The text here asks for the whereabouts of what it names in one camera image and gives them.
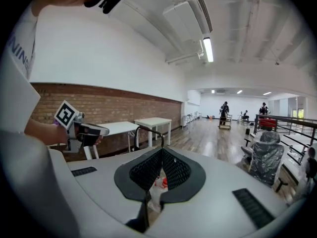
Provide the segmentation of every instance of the ceiling light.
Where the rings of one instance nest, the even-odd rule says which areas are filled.
[[[204,45],[208,57],[208,62],[213,62],[213,54],[212,54],[212,47],[211,47],[211,40],[210,38],[204,38]]]

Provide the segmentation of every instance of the white t-shirt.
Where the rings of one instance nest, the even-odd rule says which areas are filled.
[[[37,17],[28,6],[0,59],[0,130],[23,132],[40,95],[28,82],[34,61]]]

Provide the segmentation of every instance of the brick wall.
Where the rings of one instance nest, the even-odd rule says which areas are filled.
[[[116,121],[161,117],[172,119],[172,129],[180,126],[181,102],[153,97],[144,94],[113,90],[101,87],[65,85],[65,84],[32,84],[41,99],[34,109],[32,118],[52,123],[53,116],[63,100],[85,114],[85,121],[98,124]],[[159,132],[167,132],[168,125],[160,126]],[[146,132],[140,131],[139,141],[148,138]],[[108,136],[97,146],[100,156],[127,149],[127,133]],[[83,151],[80,154],[64,154],[67,161],[85,160]]]

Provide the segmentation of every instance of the office chair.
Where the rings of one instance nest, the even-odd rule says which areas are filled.
[[[264,131],[257,134],[252,147],[247,146],[250,140],[245,140],[247,141],[246,146],[241,146],[241,149],[245,153],[246,159],[250,161],[249,174],[272,187],[284,153],[284,147],[279,145],[279,133]],[[283,185],[288,185],[282,179],[278,179],[280,183],[275,192],[278,192]]]

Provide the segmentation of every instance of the railing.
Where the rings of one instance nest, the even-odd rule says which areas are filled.
[[[302,159],[308,147],[310,147],[317,138],[315,133],[317,129],[317,120],[301,119],[292,117],[265,116],[256,115],[254,134],[258,129],[274,130],[281,133],[285,138],[292,140],[294,143],[281,142],[289,146],[290,151],[288,156],[291,157],[297,164],[301,164]],[[295,138],[296,135],[303,136],[302,139]]]

